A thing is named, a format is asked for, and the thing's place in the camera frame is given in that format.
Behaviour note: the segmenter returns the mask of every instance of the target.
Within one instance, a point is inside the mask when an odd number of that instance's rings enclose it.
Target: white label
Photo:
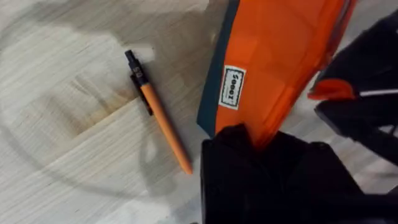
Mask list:
[[[244,74],[246,71],[242,68],[225,65],[219,105],[234,110],[238,109]]]

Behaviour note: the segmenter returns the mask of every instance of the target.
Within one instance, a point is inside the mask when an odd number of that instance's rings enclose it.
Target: orange pen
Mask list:
[[[153,113],[155,115],[155,118],[163,134],[165,135],[167,142],[173,149],[181,168],[187,174],[192,174],[193,171],[190,160],[188,159],[182,143],[162,107],[159,97],[157,97],[152,85],[145,76],[141,64],[139,63],[138,59],[135,58],[131,50],[126,51],[124,54],[129,60],[129,66],[132,71],[131,80],[138,89],[140,97],[146,104],[149,114],[152,115]]]

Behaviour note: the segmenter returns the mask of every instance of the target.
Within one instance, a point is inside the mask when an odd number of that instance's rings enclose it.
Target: orange bag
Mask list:
[[[334,54],[356,0],[231,1],[198,124],[210,136],[244,123],[269,142],[297,97]]]

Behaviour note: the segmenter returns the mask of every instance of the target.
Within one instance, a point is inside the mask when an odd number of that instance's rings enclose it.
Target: dark teal trim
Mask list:
[[[216,115],[225,53],[238,7],[239,0],[229,1],[199,106],[197,123],[210,137],[214,137],[216,134]]]

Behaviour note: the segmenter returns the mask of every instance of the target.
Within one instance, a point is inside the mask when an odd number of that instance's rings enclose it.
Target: wooden floor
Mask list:
[[[0,223],[201,220],[198,103],[227,0],[0,0]],[[348,44],[395,0],[362,0]],[[145,62],[195,161],[179,168],[129,81]],[[398,169],[336,136],[301,97],[282,130],[330,143],[367,192]]]

